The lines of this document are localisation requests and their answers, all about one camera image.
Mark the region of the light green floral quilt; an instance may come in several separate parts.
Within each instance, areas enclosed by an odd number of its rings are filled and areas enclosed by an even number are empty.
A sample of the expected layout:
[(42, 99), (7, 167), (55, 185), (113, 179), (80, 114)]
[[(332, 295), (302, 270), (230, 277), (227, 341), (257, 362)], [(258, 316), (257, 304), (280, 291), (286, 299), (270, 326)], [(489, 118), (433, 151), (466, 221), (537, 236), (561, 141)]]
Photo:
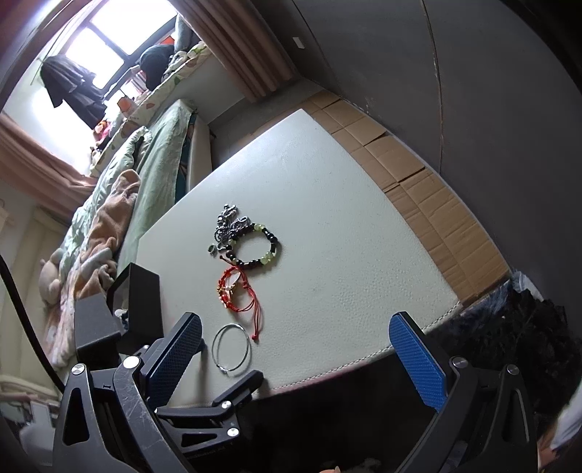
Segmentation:
[(111, 193), (113, 184), (123, 171), (130, 170), (134, 166), (136, 160), (134, 154), (144, 155), (151, 141), (152, 134), (146, 126), (141, 126), (134, 131), (112, 155), (108, 165), (101, 172), (93, 193), (74, 213), (71, 226), (60, 245), (63, 254), (59, 263), (59, 278), (62, 281), (67, 278), (73, 263), (79, 256), (97, 210), (103, 206), (104, 200)]

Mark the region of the black jewelry box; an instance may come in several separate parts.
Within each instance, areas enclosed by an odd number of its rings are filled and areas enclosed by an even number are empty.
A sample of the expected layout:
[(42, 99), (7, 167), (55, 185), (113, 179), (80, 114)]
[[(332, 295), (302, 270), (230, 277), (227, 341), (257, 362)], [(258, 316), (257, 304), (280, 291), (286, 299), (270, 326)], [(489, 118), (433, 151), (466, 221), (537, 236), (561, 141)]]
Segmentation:
[(108, 289), (107, 304), (120, 321), (125, 335), (142, 345), (162, 338), (160, 277), (129, 263)]

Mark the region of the pink right curtain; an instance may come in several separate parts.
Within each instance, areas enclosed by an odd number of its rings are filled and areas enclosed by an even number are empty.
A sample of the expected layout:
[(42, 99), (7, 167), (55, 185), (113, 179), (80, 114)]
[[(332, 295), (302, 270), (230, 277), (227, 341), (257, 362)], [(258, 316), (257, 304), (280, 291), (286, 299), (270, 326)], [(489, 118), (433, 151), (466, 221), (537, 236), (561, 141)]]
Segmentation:
[(172, 5), (250, 102), (296, 79), (295, 67), (252, 2), (183, 0)]

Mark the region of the bed with green sheet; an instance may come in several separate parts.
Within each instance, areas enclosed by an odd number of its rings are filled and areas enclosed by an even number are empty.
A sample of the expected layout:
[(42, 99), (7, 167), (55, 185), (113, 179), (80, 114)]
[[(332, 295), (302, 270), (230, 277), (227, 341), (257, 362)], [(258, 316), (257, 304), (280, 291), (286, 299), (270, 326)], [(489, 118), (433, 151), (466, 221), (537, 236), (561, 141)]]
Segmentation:
[(144, 155), (134, 154), (131, 168), (141, 179), (137, 200), (124, 240), (113, 256), (117, 276), (129, 263), (136, 262), (140, 239), (175, 205), (183, 145), (188, 128), (196, 120), (194, 110), (176, 100), (152, 127), (147, 127), (152, 141)]

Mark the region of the white low table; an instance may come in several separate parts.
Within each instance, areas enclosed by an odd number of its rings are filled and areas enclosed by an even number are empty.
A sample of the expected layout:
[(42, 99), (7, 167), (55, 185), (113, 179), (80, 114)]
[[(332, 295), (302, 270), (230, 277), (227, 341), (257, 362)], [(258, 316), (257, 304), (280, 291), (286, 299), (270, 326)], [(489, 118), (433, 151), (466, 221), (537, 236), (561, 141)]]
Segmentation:
[(388, 321), (404, 310), (422, 328), (460, 302), (394, 205), (309, 114), (296, 111), (234, 154), (140, 239), (137, 262), (160, 277), (163, 322), (197, 313), (208, 346), (194, 357), (173, 407), (207, 405), (235, 383), (211, 359), (217, 330), (252, 331), (216, 291), (225, 263), (209, 254), (217, 218), (234, 205), (279, 241), (279, 255), (248, 279), (263, 328), (246, 370), (261, 396), (315, 383), (388, 353)]

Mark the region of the white wall socket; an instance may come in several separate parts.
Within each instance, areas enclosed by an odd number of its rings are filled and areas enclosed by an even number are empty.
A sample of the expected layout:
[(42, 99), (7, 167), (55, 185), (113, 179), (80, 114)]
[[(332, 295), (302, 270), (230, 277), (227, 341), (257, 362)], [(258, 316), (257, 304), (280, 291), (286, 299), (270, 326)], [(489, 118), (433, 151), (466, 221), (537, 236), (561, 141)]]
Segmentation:
[(296, 46), (299, 49), (305, 49), (304, 43), (302, 42), (302, 40), (298, 36), (293, 36), (292, 39), (293, 39), (293, 42), (295, 42)]

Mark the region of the pink left curtain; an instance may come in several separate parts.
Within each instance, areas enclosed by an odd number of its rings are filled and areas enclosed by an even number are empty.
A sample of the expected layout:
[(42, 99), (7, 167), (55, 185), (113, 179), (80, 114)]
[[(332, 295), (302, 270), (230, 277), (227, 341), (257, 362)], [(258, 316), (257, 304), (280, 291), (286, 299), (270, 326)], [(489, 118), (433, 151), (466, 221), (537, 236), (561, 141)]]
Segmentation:
[(69, 221), (92, 194), (97, 180), (46, 151), (4, 111), (0, 132), (2, 181)]

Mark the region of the grey pillow on sill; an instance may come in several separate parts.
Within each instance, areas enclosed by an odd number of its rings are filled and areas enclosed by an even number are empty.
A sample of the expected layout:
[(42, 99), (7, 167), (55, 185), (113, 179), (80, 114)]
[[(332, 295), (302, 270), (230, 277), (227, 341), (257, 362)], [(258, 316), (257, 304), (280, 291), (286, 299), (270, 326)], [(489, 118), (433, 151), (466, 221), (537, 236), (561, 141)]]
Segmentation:
[(176, 16), (175, 33), (175, 53), (180, 51), (189, 52), (190, 49), (192, 49), (197, 45), (198, 42), (200, 42), (198, 35), (193, 29), (190, 29), (190, 26), (181, 15)]

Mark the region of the thin silver bangle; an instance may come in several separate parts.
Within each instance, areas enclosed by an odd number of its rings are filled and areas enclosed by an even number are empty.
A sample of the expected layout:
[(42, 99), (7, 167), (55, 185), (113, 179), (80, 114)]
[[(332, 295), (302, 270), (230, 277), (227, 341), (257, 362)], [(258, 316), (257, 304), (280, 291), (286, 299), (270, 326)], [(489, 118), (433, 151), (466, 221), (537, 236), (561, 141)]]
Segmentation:
[(251, 360), (251, 338), (241, 324), (227, 323), (215, 333), (210, 353), (212, 363), (220, 373), (224, 375), (241, 373)]

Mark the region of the dark grey wardrobe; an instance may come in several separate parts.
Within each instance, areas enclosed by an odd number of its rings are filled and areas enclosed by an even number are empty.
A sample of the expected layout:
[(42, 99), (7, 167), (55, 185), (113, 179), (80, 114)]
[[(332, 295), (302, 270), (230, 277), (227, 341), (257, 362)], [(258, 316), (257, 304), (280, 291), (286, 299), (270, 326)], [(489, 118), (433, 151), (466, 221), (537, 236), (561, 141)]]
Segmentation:
[[(299, 72), (358, 106), (460, 198), (509, 268), (581, 325), (577, 1), (259, 1)], [(305, 49), (292, 37), (298, 36)]]

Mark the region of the hanging black clothes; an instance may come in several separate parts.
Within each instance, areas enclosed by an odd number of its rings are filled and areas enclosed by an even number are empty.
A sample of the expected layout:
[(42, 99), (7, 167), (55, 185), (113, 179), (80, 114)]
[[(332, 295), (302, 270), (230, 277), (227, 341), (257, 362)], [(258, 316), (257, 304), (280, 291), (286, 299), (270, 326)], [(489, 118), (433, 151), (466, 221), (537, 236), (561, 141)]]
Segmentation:
[(64, 54), (49, 56), (40, 67), (40, 79), (54, 108), (65, 102), (91, 129), (104, 118), (107, 106), (94, 81), (95, 74)]

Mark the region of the floral window seat cushion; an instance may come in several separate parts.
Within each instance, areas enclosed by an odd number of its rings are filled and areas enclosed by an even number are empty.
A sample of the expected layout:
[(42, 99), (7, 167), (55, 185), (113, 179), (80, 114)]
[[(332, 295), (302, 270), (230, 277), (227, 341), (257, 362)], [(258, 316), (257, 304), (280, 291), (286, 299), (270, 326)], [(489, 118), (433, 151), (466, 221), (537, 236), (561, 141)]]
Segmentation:
[(162, 83), (153, 92), (146, 92), (138, 103), (131, 102), (129, 113), (127, 115), (122, 113), (115, 120), (105, 139), (104, 150), (97, 151), (91, 157), (91, 177), (98, 177), (101, 174), (125, 140), (136, 129), (147, 126), (176, 87), (189, 78), (210, 56), (211, 52), (203, 41), (198, 42), (190, 51), (179, 53), (178, 61), (169, 66)]

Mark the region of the beige plush toy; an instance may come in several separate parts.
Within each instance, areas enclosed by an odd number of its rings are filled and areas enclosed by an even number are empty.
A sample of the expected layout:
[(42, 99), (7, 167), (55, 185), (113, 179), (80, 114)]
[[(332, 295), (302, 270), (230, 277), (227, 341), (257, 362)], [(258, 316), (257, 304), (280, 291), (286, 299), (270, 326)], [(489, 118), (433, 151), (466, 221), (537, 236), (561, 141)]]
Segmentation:
[(39, 295), (46, 306), (55, 306), (59, 301), (62, 282), (59, 276), (59, 265), (63, 249), (57, 248), (49, 259), (39, 261)]

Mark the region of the pink curtain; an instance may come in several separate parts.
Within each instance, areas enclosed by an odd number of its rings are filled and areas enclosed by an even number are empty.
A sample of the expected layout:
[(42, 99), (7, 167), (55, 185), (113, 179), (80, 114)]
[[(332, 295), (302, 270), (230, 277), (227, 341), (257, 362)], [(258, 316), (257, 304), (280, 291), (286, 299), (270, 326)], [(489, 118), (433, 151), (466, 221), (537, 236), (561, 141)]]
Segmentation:
[(0, 132), (2, 181), (69, 221), (92, 194), (97, 180), (46, 151), (4, 111)]
[(296, 79), (295, 67), (252, 2), (183, 0), (172, 5), (250, 102)]

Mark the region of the pink fleece blanket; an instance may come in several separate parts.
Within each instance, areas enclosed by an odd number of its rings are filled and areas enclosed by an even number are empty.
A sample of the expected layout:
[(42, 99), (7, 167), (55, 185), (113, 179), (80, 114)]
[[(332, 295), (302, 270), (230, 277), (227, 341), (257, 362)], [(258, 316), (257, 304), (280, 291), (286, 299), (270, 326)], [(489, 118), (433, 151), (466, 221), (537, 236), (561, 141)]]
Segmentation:
[(48, 312), (43, 348), (56, 370), (67, 366), (75, 353), (76, 302), (105, 294), (115, 281), (117, 263), (113, 256), (124, 240), (140, 184), (133, 170), (123, 171), (112, 184), (63, 283), (57, 304)]

